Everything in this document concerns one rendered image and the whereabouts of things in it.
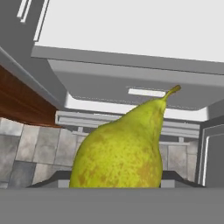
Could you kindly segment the yellow-green pear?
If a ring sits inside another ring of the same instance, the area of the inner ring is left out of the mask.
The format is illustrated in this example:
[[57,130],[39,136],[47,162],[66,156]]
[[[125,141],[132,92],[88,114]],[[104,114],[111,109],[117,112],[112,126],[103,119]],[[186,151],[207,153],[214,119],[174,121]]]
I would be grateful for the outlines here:
[[167,99],[148,100],[116,121],[99,126],[80,144],[73,161],[71,188],[158,188],[163,162],[159,138]]

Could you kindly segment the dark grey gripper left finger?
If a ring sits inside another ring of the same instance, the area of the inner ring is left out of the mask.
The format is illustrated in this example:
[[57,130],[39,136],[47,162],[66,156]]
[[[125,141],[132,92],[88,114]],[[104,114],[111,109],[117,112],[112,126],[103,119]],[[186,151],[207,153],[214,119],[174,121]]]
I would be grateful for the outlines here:
[[30,188],[68,188],[70,171],[56,171],[49,179],[30,185]]

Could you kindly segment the grey fridge drawer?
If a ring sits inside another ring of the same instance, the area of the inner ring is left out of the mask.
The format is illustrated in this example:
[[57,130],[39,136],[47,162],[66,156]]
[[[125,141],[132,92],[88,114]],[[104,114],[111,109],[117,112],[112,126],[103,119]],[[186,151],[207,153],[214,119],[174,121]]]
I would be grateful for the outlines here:
[[199,110],[224,100],[224,75],[56,59],[51,59],[49,64],[75,99],[138,105],[150,97],[131,94],[132,88],[166,92],[180,85],[180,91],[168,99],[169,109]]

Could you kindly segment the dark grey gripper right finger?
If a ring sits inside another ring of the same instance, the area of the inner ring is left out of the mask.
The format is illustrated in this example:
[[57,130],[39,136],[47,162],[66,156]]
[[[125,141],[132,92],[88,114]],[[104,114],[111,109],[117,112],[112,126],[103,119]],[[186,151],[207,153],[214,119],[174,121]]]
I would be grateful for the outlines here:
[[161,188],[202,187],[202,185],[182,178],[175,171],[163,171]]

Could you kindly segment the brown wooden cabinet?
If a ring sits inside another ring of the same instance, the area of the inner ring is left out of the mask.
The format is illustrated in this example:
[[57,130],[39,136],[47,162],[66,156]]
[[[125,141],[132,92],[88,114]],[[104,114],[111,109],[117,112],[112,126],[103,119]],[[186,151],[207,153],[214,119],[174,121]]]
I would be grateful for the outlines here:
[[0,65],[0,116],[15,122],[50,128],[56,108]]

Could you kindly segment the grey cupboard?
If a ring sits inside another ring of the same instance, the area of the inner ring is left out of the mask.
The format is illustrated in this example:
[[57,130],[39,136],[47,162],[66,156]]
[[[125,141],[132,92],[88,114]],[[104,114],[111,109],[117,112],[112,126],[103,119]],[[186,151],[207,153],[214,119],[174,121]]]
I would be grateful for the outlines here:
[[21,1],[0,0],[0,65],[62,110],[67,98],[65,87],[46,59],[32,57],[33,38],[44,0],[32,0],[24,24],[17,18]]

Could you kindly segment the grey fridge shelf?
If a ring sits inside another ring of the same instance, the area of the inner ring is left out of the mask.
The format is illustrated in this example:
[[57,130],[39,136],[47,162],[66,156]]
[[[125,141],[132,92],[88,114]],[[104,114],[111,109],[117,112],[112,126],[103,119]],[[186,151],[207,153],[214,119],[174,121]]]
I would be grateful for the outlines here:
[[[57,111],[55,114],[55,123],[60,126],[66,126],[77,135],[85,136],[83,128],[97,128],[99,125],[113,122],[119,118],[120,116],[118,115]],[[187,122],[164,121],[161,134],[173,137],[199,138],[200,126]]]

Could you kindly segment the grey fridge door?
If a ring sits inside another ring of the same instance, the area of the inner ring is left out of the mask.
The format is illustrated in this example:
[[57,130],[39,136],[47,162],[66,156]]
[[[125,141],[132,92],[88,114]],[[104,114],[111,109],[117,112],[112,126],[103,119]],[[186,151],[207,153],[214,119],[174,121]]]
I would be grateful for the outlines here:
[[194,181],[205,187],[224,188],[224,99],[208,108],[200,124]]

